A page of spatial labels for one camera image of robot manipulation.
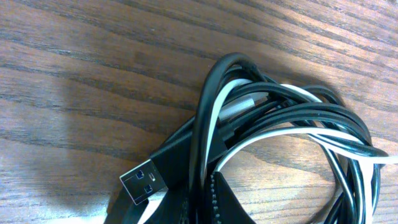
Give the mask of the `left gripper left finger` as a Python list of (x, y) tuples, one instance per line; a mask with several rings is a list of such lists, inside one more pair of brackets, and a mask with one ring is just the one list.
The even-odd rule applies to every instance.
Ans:
[[(105, 218), (105, 224), (138, 223), (149, 206), (146, 200), (135, 205), (126, 189), (122, 189)], [(187, 188), (168, 190), (155, 212), (145, 223), (173, 224), (187, 222)]]

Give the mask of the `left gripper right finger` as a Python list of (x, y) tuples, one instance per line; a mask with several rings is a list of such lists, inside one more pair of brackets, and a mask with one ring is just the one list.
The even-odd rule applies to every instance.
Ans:
[(255, 224), (244, 211), (222, 173), (210, 174), (205, 189), (204, 223)]

